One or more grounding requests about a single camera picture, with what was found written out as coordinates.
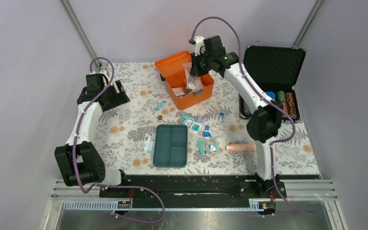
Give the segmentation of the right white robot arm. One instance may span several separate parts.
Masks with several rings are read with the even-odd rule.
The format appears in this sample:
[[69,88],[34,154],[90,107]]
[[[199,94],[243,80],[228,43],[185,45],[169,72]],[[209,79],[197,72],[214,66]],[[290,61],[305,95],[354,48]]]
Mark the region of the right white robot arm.
[[234,52],[226,52],[218,35],[204,38],[196,36],[189,40],[195,50],[191,53],[190,74],[203,76],[211,70],[228,81],[246,102],[252,113],[247,123],[247,132],[255,141],[257,154],[256,183],[259,196],[268,197],[275,186],[271,179],[275,176],[271,162],[270,142],[275,140],[281,127],[282,105],[273,101],[252,79],[244,64]]

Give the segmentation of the teal plaster packet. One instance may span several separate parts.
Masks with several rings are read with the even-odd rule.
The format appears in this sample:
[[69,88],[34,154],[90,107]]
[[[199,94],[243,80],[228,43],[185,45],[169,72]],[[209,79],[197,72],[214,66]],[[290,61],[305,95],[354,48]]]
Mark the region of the teal plaster packet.
[[198,144],[198,148],[199,148],[199,151],[200,151],[200,155],[201,156],[204,156],[205,154],[206,154],[206,152],[205,152],[205,145],[204,145],[204,142],[203,142],[203,140],[198,140],[197,141],[197,144]]

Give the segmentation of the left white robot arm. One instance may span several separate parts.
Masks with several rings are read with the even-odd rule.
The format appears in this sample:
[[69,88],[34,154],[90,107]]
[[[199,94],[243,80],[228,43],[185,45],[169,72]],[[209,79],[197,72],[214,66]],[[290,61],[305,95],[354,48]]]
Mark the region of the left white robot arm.
[[55,159],[66,186],[111,185],[118,197],[129,192],[121,170],[105,166],[93,140],[103,112],[130,101],[121,81],[111,80],[107,71],[86,75],[87,85],[77,99],[78,115],[73,131],[63,146],[56,147]]

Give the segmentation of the white blue medicine box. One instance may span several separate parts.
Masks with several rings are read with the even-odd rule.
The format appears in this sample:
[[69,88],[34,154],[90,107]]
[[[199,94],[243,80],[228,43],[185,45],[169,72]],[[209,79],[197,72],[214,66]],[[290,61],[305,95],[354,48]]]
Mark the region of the white blue medicine box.
[[172,88],[172,91],[177,98],[182,98],[186,96],[182,88]]

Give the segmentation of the blue white wipe packet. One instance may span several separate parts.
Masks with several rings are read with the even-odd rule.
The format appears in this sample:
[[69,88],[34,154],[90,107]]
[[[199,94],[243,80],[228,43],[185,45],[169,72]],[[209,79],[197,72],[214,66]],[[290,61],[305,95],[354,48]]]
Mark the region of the blue white wipe packet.
[[203,132],[202,132],[203,138],[204,139],[211,139],[212,138],[212,134],[211,134],[211,126],[209,125],[205,125]]

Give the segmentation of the clear bag with small items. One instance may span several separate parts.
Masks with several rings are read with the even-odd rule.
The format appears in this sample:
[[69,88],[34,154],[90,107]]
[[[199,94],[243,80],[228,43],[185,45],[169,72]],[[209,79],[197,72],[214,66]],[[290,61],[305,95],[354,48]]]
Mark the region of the clear bag with small items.
[[218,153],[219,152],[218,144],[215,141],[205,140],[204,145],[205,145],[205,147],[204,147],[205,154],[211,154],[211,153]]

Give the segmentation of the teal divided tray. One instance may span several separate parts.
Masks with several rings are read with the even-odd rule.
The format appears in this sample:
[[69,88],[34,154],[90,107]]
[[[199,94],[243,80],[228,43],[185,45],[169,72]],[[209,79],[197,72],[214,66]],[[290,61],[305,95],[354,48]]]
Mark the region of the teal divided tray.
[[158,125],[156,127],[153,165],[155,167],[183,168],[187,165],[188,128],[185,125]]

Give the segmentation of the striped plaster strip packet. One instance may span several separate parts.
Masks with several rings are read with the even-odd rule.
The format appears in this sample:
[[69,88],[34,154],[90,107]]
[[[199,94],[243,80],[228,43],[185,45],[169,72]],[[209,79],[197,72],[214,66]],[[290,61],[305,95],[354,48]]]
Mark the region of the striped plaster strip packet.
[[190,90],[193,90],[193,80],[194,80],[195,76],[191,75],[191,73],[190,73],[192,64],[191,63],[183,63],[182,66],[183,66],[184,72],[185,72],[186,87]]

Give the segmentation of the gloves packet clear bag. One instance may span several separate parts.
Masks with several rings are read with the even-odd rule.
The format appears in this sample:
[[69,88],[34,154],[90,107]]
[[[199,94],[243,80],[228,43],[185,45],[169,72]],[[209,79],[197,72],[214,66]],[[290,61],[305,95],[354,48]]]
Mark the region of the gloves packet clear bag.
[[202,80],[200,77],[194,77],[193,80],[193,90],[198,91],[201,90],[204,87],[204,84],[202,83]]

